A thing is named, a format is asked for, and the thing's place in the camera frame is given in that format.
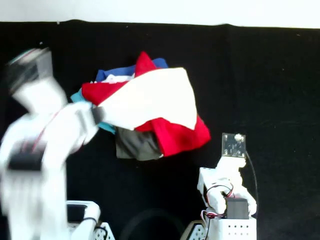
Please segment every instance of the gray cloth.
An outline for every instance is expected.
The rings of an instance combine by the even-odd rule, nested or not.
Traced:
[[[151,131],[132,131],[115,128],[116,157],[147,161],[162,157],[156,135]]]

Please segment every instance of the white wall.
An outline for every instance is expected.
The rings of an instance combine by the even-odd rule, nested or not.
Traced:
[[[320,28],[320,0],[0,0],[0,21]]]

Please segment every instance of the perforated white panel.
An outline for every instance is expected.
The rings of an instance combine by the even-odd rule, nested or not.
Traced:
[[[111,228],[109,226],[109,224],[107,222],[103,222],[100,225],[101,228],[105,229],[106,231],[104,231],[103,229],[97,228],[96,230],[94,230],[94,239],[93,240],[115,240],[115,237],[111,231]]]
[[[74,232],[74,230],[79,226],[79,223],[68,223],[68,229],[70,232],[70,235]],[[100,225],[100,229],[97,228],[94,230],[93,233],[93,239],[92,240],[115,240],[115,237],[111,231],[111,228],[107,222],[103,222]]]
[[[250,219],[212,219],[209,240],[257,240],[257,221]]]
[[[206,230],[201,224],[197,224],[194,228],[188,240],[202,240],[206,237]]]

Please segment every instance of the white cloth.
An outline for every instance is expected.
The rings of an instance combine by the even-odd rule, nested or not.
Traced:
[[[108,83],[108,84],[116,84],[116,83],[123,83],[126,81],[130,81],[131,79],[133,79],[135,77],[135,75],[133,74],[132,76],[128,76],[128,75],[123,75],[123,76],[115,76],[110,74],[105,80],[103,81],[94,81],[91,82],[92,84],[95,83]]]
[[[103,122],[134,130],[145,122],[164,118],[194,130],[195,95],[184,68],[165,68],[133,78],[99,106]]]

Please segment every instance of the fabric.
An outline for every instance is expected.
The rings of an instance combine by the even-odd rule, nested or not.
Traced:
[[[109,84],[123,83],[126,81],[130,81],[133,78],[134,78],[134,75],[115,76],[113,74],[110,74],[105,80],[102,81],[102,83],[109,83]]]
[[[81,89],[80,89],[77,93],[73,94],[70,98],[71,98],[72,102],[74,102],[74,103],[82,102],[82,101],[87,102],[87,101],[85,100],[85,98],[82,96]],[[110,132],[110,133],[112,133],[112,134],[115,134],[115,133],[116,133],[115,128],[114,128],[112,125],[108,124],[108,123],[100,122],[100,123],[98,124],[98,126],[99,126],[101,129],[104,129],[104,130],[106,130],[106,131],[108,131],[108,132]]]
[[[166,63],[166,60],[163,58],[156,58],[152,61],[154,63],[154,65],[157,68],[167,68],[168,65]],[[115,69],[111,69],[111,70],[98,70],[98,73],[96,75],[95,81],[97,82],[102,82],[105,81],[109,76],[132,76],[135,73],[135,68],[136,65],[132,65],[132,66],[128,66],[128,67],[120,67],[120,68],[115,68]],[[78,92],[74,93],[71,96],[71,100],[75,103],[78,101],[86,101],[85,98],[82,96],[81,93],[81,88]],[[101,122],[99,123],[99,127],[111,132],[112,134],[115,134],[116,130],[115,128],[105,122]]]
[[[151,62],[149,56],[142,53],[137,61],[135,76],[155,69],[156,66]],[[172,124],[163,118],[148,121],[137,127],[136,130],[154,131],[164,156],[197,149],[211,139],[209,129],[199,116],[197,116],[194,130],[179,124]]]
[[[115,91],[116,85],[123,86]],[[103,122],[117,127],[134,130],[156,118],[191,130],[196,126],[195,95],[182,67],[156,69],[127,82],[84,83],[81,92],[85,99],[103,107],[107,113]]]
[[[166,60],[163,58],[156,58],[152,61],[157,68],[167,68],[168,65]],[[132,76],[135,72],[136,65],[128,66],[128,67],[119,67],[111,70],[98,70],[95,81],[101,82],[105,80],[110,74],[114,76]]]
[[[147,161],[163,156],[154,132],[131,131],[116,127],[116,156],[119,159],[137,159]]]

